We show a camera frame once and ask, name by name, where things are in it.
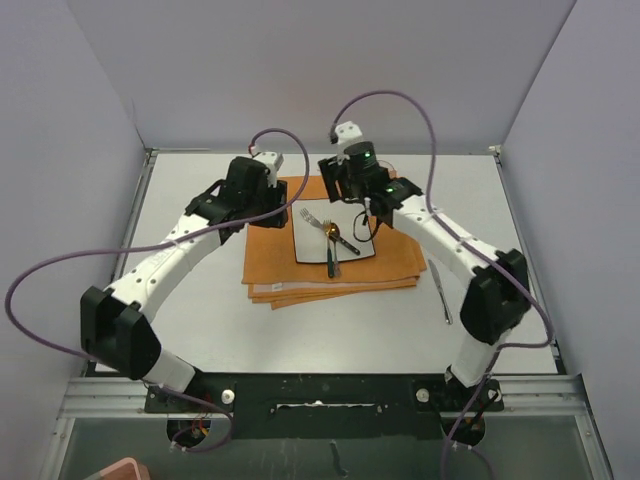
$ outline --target white plate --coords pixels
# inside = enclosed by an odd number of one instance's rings
[[[327,262],[327,237],[322,230],[302,218],[300,210],[303,208],[309,210],[320,222],[323,220],[334,222],[340,228],[340,236],[360,250],[360,255],[356,255],[338,243],[336,248],[340,262],[359,260],[376,254],[372,241],[361,243],[353,236],[353,219],[364,210],[362,205],[348,205],[342,202],[330,203],[329,200],[298,200],[291,206],[293,241],[298,263]],[[371,236],[369,225],[362,225],[362,216],[356,222],[356,235],[358,238]]]

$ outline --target white wall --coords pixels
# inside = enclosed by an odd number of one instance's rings
[[[0,4],[0,291],[33,263],[121,239],[143,161],[116,93],[62,0]],[[17,311],[39,334],[79,344],[79,299],[113,259],[28,281]],[[0,318],[0,477],[36,478],[79,362]]]
[[[68,2],[149,146],[243,150],[279,125],[322,152],[342,104],[397,88],[467,153],[504,140],[574,0]],[[424,150],[406,104],[355,110],[378,150]]]
[[[579,0],[504,171],[571,370],[617,480],[640,456],[640,2]]]

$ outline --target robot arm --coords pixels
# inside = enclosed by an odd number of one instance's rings
[[[531,305],[491,265],[462,247],[426,209],[420,188],[406,178],[391,178],[376,159],[373,144],[364,141],[357,125],[336,127],[336,157],[321,160],[320,171],[329,200],[361,203],[368,216],[414,238],[440,260],[467,288],[460,311],[466,335],[451,373],[464,387],[476,385],[496,349],[522,320]],[[522,253],[498,251],[436,212],[462,239],[511,273],[527,289],[526,260]]]
[[[287,185],[277,180],[282,161],[282,155],[273,152],[255,158],[236,157],[226,179],[195,197],[162,242],[174,246],[145,258],[104,290],[89,288],[80,302],[83,350],[133,380],[143,379],[178,392],[196,390],[197,370],[162,348],[151,323],[182,279],[242,226],[215,230],[182,243],[177,239],[284,205]],[[285,210],[254,225],[282,228],[286,222]]]

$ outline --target white table surface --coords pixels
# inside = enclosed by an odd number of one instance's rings
[[[191,198],[226,176],[235,154],[161,153],[151,177],[133,245],[158,243]],[[319,175],[312,155],[312,174]],[[424,188],[428,158],[383,155]],[[302,175],[301,155],[285,155],[282,176]],[[434,204],[468,231],[507,251],[520,248],[494,160],[442,156]],[[153,328],[163,346],[203,371],[307,373],[442,373],[458,353],[463,287],[439,266],[454,324],[448,326],[431,274],[417,288],[358,293],[271,310],[252,304],[241,284],[246,229],[205,258],[164,303]],[[131,255],[127,271],[140,261]],[[533,309],[514,330],[514,342],[545,338]],[[98,371],[108,370],[98,366]],[[551,350],[508,349],[496,373],[557,373]]]

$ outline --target orange napkin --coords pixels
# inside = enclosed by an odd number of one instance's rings
[[[302,177],[285,177],[289,197],[298,190]],[[327,198],[322,177],[309,177],[300,199]],[[273,308],[295,301],[311,301],[360,291],[403,288],[415,285],[420,272],[427,266],[420,246],[401,232],[385,225],[373,240],[376,255],[362,260],[343,262],[340,278],[327,278],[325,264],[297,263],[293,240],[293,221],[289,209],[289,222],[282,229],[250,226],[247,232],[244,276],[242,283],[249,285],[249,297],[254,301],[271,301]],[[281,282],[312,282],[318,284],[369,284],[359,286],[323,285],[319,288],[297,288],[285,291],[254,292],[253,284],[273,285]]]

